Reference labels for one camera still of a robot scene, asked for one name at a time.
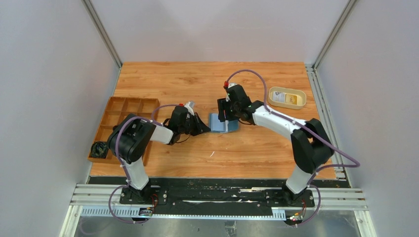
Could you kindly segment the blue card holder wallet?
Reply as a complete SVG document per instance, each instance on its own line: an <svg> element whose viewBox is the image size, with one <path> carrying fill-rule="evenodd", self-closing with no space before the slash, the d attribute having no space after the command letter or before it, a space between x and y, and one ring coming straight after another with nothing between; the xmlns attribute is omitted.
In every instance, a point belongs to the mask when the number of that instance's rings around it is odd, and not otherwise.
<svg viewBox="0 0 419 237"><path fill-rule="evenodd" d="M212 133L229 133L239 130L239 122L237 120L220 121L218 114L211 113L209 114L208 127Z"/></svg>

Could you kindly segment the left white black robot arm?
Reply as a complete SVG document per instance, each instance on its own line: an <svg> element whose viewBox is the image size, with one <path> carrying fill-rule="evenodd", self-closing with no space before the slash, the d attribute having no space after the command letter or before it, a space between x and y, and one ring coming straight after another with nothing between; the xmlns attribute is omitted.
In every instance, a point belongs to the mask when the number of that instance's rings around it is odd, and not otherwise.
<svg viewBox="0 0 419 237"><path fill-rule="evenodd" d="M163 123L128 114L113 128L107 147L116 156L126 174L126 189L145 199L151 196L149 176L143 163L148 144L156 141L174 145L179 143L182 134L197 136L210 131L192 107L177 105L170 118Z"/></svg>

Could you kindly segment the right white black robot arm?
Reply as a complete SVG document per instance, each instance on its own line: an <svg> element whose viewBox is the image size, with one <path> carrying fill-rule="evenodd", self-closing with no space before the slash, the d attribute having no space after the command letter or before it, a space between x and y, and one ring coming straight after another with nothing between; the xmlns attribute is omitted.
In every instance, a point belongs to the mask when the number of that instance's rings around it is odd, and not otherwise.
<svg viewBox="0 0 419 237"><path fill-rule="evenodd" d="M308 183L322 164L335 153L322 123L292 118L280 113L262 101L251 101L243 87L225 82L226 97L218 99L218 118L221 121L239 120L250 125L268 128L290 140L296 163L291 176L282 186L283 199L291 203L300 198Z"/></svg>

